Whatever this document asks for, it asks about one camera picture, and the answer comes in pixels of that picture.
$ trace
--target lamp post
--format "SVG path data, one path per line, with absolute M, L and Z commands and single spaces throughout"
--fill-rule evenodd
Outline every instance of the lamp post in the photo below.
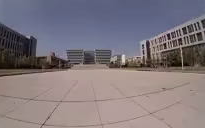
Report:
M 180 53 L 181 53 L 181 70 L 184 70 L 184 57 L 182 52 L 182 46 L 180 45 Z

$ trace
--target distant building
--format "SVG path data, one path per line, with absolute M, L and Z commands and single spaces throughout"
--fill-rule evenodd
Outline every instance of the distant building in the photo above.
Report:
M 30 57 L 34 63 L 36 48 L 36 38 L 27 37 L 0 23 L 0 51 L 7 50 L 12 58 Z
M 111 57 L 110 63 L 116 64 L 117 66 L 123 66 L 126 64 L 126 56 L 124 54 L 114 55 Z
M 142 63 L 142 57 L 141 56 L 128 57 L 126 59 L 126 63 L 128 66 L 140 66 L 140 64 Z
M 71 64 L 108 64 L 112 55 L 112 51 L 106 49 L 69 49 L 66 53 Z
M 84 63 L 84 50 L 83 49 L 70 49 L 66 50 L 67 59 L 70 64 L 83 64 Z
M 95 61 L 97 64 L 108 64 L 112 56 L 111 50 L 95 49 Z
M 52 52 L 48 56 L 37 56 L 35 57 L 35 65 L 36 66 L 42 66 L 44 64 L 48 64 L 51 67 L 62 67 L 67 64 L 67 60 L 62 59 L 55 55 L 54 52 Z
M 95 64 L 95 52 L 84 51 L 84 64 Z
M 205 48 L 205 14 L 155 37 L 140 42 L 142 62 L 164 64 L 170 54 L 183 51 L 203 52 Z

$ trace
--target paved plaza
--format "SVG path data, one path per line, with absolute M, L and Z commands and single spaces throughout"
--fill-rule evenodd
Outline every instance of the paved plaza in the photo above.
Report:
M 205 74 L 113 69 L 0 77 L 0 128 L 205 128 Z

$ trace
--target modern building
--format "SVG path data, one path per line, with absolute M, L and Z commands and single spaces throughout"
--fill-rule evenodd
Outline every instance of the modern building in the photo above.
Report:
M 36 56 L 37 39 L 25 36 L 0 23 L 0 51 L 7 51 L 12 58 Z
M 97 64 L 108 64 L 112 55 L 111 50 L 95 49 L 95 62 Z
M 83 64 L 84 63 L 84 50 L 83 49 L 70 49 L 66 50 L 67 59 L 70 64 Z
M 110 59 L 110 63 L 116 64 L 117 66 L 123 66 L 126 64 L 125 54 L 114 55 Z
M 155 37 L 140 42 L 142 62 L 164 63 L 168 55 L 180 54 L 180 47 L 185 51 L 198 50 L 199 54 L 205 48 L 205 15 L 176 26 Z
M 95 52 L 93 50 L 84 51 L 84 64 L 95 64 Z
M 66 53 L 71 64 L 108 64 L 112 55 L 112 51 L 106 49 L 70 49 Z

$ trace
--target blue sky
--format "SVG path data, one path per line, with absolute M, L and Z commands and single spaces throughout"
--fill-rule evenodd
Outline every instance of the blue sky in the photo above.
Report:
M 37 55 L 108 48 L 139 55 L 138 42 L 205 13 L 205 0 L 0 0 L 0 22 L 38 39 Z

